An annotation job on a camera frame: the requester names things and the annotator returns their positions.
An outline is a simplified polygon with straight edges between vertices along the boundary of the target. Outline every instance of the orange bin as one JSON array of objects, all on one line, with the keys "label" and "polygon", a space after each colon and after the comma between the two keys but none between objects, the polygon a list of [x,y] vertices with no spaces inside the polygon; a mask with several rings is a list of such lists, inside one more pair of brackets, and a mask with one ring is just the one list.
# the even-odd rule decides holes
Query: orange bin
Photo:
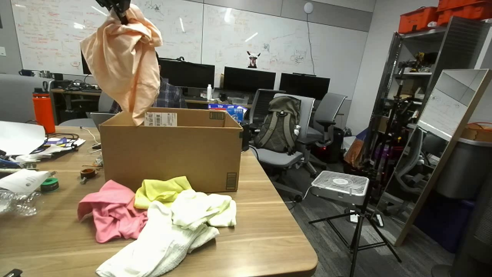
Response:
[{"label": "orange bin", "polygon": [[426,6],[400,16],[400,34],[427,30],[430,22],[436,22],[436,8]]},{"label": "orange bin", "polygon": [[55,133],[55,120],[52,113],[52,105],[47,93],[34,93],[34,116],[35,122],[44,128],[46,134]]},{"label": "orange bin", "polygon": [[490,3],[478,3],[469,6],[460,6],[453,10],[443,10],[438,14],[436,25],[447,25],[450,17],[461,17],[469,20],[481,20],[492,17],[492,2]]},{"label": "orange bin", "polygon": [[486,3],[492,3],[492,0],[440,0],[438,10],[455,10],[461,6],[486,5]]}]

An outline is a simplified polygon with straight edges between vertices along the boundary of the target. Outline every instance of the peach cloth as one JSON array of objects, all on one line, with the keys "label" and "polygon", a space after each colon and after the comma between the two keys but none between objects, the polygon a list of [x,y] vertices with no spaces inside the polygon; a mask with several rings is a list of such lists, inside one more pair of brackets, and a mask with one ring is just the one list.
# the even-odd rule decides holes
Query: peach cloth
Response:
[{"label": "peach cloth", "polygon": [[115,16],[80,43],[86,63],[103,93],[127,113],[135,125],[143,123],[144,111],[155,102],[160,70],[155,48],[161,34],[135,6],[126,11],[127,25]]},{"label": "peach cloth", "polygon": [[107,180],[98,193],[87,194],[78,203],[78,219],[92,214],[95,225],[95,242],[106,243],[112,239],[137,239],[144,228],[146,213],[134,208],[134,193]]}]

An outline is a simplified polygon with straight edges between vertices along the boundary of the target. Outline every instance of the computer monitor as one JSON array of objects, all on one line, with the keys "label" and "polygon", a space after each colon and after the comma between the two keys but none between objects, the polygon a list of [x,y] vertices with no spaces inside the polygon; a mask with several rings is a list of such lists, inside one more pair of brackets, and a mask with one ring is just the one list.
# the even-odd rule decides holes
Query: computer monitor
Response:
[{"label": "computer monitor", "polygon": [[281,74],[280,90],[287,94],[297,94],[321,100],[327,93],[329,79],[307,74]]},{"label": "computer monitor", "polygon": [[206,88],[214,86],[215,66],[189,63],[175,59],[158,59],[160,76],[174,86]]},{"label": "computer monitor", "polygon": [[224,68],[224,88],[227,91],[255,93],[258,88],[273,90],[275,73],[244,70],[244,68]]},{"label": "computer monitor", "polygon": [[91,70],[89,70],[89,66],[87,66],[87,62],[86,62],[86,59],[83,57],[81,53],[80,53],[80,60],[81,60],[81,73],[83,73],[83,74],[91,74]]}]

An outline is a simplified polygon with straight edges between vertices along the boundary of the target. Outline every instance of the crumpled towel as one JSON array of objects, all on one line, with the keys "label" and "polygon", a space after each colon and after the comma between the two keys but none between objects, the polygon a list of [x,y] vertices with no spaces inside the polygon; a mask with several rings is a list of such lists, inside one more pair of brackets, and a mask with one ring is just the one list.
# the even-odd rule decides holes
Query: crumpled towel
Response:
[{"label": "crumpled towel", "polygon": [[83,197],[77,214],[80,220],[92,214],[98,243],[117,237],[137,239],[146,225],[146,213],[134,208],[134,193],[114,180],[107,180],[98,193]]},{"label": "crumpled towel", "polygon": [[161,34],[135,5],[124,16],[127,25],[121,25],[112,14],[80,48],[101,91],[135,125],[141,125],[144,111],[155,102],[160,88],[155,48],[161,45]]},{"label": "crumpled towel", "polygon": [[135,208],[147,210],[154,200],[172,203],[186,190],[190,190],[190,185],[184,176],[169,180],[144,179],[135,193]]},{"label": "crumpled towel", "polygon": [[209,227],[235,227],[237,207],[229,196],[183,191],[166,207],[152,202],[140,237],[97,268],[100,277],[161,276],[186,254],[218,236]]}]

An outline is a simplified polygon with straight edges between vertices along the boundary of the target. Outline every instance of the red bottle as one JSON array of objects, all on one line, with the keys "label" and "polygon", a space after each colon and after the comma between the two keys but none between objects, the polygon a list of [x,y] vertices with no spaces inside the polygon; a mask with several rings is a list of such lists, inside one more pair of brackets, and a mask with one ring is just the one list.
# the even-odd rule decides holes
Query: red bottle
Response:
[{"label": "red bottle", "polygon": [[35,122],[44,128],[46,134],[55,133],[55,120],[47,93],[35,90],[32,94]]}]

